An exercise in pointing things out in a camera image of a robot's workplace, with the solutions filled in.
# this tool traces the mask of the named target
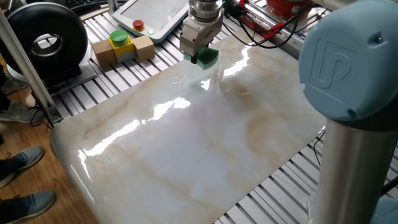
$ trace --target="sneaker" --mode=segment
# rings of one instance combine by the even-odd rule
[[[29,83],[19,81],[8,73],[6,74],[6,76],[7,76],[7,81],[1,87],[1,91],[6,95],[10,95],[11,93],[25,89],[29,86]]]
[[[0,111],[0,121],[16,121],[20,123],[36,122],[43,119],[43,112],[35,108],[11,102],[6,111]]]
[[[0,224],[14,224],[24,218],[35,217],[46,211],[55,201],[55,192],[45,190],[26,197],[16,196],[0,202]]]
[[[0,188],[7,185],[15,173],[21,169],[33,166],[43,155],[43,149],[40,146],[29,147],[14,157],[8,154],[7,159],[0,160]]]

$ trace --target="yellow box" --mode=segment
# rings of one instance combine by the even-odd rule
[[[109,43],[111,43],[112,48],[114,50],[114,54],[115,56],[120,56],[125,52],[133,52],[136,50],[136,48],[134,47],[134,43],[132,42],[130,36],[127,37],[127,40],[124,44],[122,45],[116,45],[113,43],[113,41],[111,40],[111,38],[108,38]]]

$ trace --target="metal pole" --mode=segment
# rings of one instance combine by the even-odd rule
[[[397,140],[328,119],[313,223],[370,223]]]
[[[26,76],[32,91],[36,94],[37,99],[41,102],[43,107],[47,109],[48,107],[54,106],[51,96],[44,87],[43,82],[26,55],[25,50],[22,48],[21,43],[19,43],[6,17],[3,13],[0,14],[0,38],[17,62],[22,73]]]
[[[109,13],[112,15],[119,9],[118,0],[108,0]]]

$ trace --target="black cable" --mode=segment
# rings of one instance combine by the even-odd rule
[[[389,192],[391,189],[393,189],[394,187],[396,187],[398,185],[398,176],[395,177],[394,179],[390,180],[390,182],[386,183],[382,190],[381,190],[381,195],[380,197],[382,197],[383,195],[385,195],[387,192]]]
[[[319,142],[319,140],[321,140],[321,138],[323,137],[323,135],[325,135],[325,132],[326,132],[326,130],[323,130],[323,132],[322,132],[322,134],[321,134],[321,136],[315,141],[315,143],[314,143],[314,145],[313,145],[313,147],[312,147],[312,149],[313,149],[313,153],[315,154],[315,157],[317,158],[317,161],[318,161],[318,164],[319,164],[319,167],[321,167],[321,162],[319,162],[319,158],[318,158],[318,154],[317,154],[317,151],[315,150],[315,146],[317,146],[317,144],[318,144],[318,142]]]
[[[301,31],[303,31],[305,28],[307,28],[308,26],[310,26],[310,25],[313,24],[314,22],[320,20],[320,19],[322,18],[322,15],[324,15],[324,13],[326,13],[327,11],[328,11],[327,9],[324,10],[323,13],[321,13],[320,15],[318,15],[317,18],[316,18],[314,21],[312,21],[312,22],[310,22],[309,24],[305,25],[303,28],[297,30],[297,31],[295,32],[295,34],[297,34],[297,33],[301,32]]]
[[[284,40],[282,43],[280,43],[280,44],[278,44],[278,45],[275,45],[275,46],[264,46],[264,45],[261,45],[261,44],[263,44],[264,42],[267,42],[269,39],[264,39],[264,40],[262,40],[262,41],[260,41],[260,42],[256,42],[256,40],[254,40],[254,39],[251,38],[251,35],[249,34],[249,32],[248,32],[248,30],[245,28],[245,26],[242,24],[242,22],[240,21],[240,19],[238,19],[239,23],[242,24],[242,29],[243,29],[243,31],[246,33],[246,35],[248,35],[248,37],[256,44],[256,46],[261,47],[261,48],[263,48],[263,49],[276,49],[276,48],[281,47],[281,46],[283,46],[284,44],[286,44],[286,43],[293,37],[294,32],[295,32],[295,30],[296,30],[296,28],[297,28],[297,24],[299,23],[299,20],[298,20],[297,18],[294,19],[294,20],[295,20],[295,23],[294,23],[293,31],[292,31],[292,32],[290,33],[290,35],[286,38],[286,40]]]
[[[99,5],[107,4],[107,3],[108,3],[107,1],[92,2],[92,3],[84,4],[84,5],[81,5],[81,6],[73,7],[70,10],[72,10],[73,12],[76,12],[76,11],[80,11],[80,10],[83,10],[83,9],[88,9],[88,8],[91,8],[91,7],[94,7],[94,6],[99,6]],[[124,4],[124,3],[126,3],[126,0],[118,0],[118,3],[119,4]]]
[[[52,127],[50,126],[50,124],[49,124],[49,122],[47,121],[47,122],[45,122],[45,121],[43,121],[43,120],[40,120],[40,121],[38,121],[38,123],[37,124],[33,124],[33,120],[35,119],[35,117],[36,117],[36,115],[37,115],[37,113],[41,110],[40,109],[40,106],[36,103],[36,105],[34,106],[34,108],[36,109],[36,112],[33,114],[33,117],[30,119],[30,126],[32,126],[32,127],[38,127],[38,126],[40,126],[41,124],[44,124],[47,128],[45,129],[45,131],[47,132],[47,133],[51,133],[51,132],[49,132],[49,129],[50,130],[52,130]]]
[[[235,37],[235,39],[237,39],[238,41],[240,41],[240,43],[242,43],[242,44],[244,44],[244,45],[246,45],[246,46],[250,46],[250,47],[255,47],[255,46],[256,46],[256,45],[251,45],[251,44],[245,43],[245,41],[243,41],[243,40],[241,40],[239,37],[237,37],[237,36],[234,34],[234,32],[231,31],[231,30],[229,29],[229,27],[228,27],[224,22],[223,22],[223,26],[225,27],[226,30],[228,30],[228,32],[229,32],[232,36]]]

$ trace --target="white marble surface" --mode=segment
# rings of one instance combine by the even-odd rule
[[[52,149],[101,223],[206,224],[325,124],[298,62],[233,37],[57,125]]]

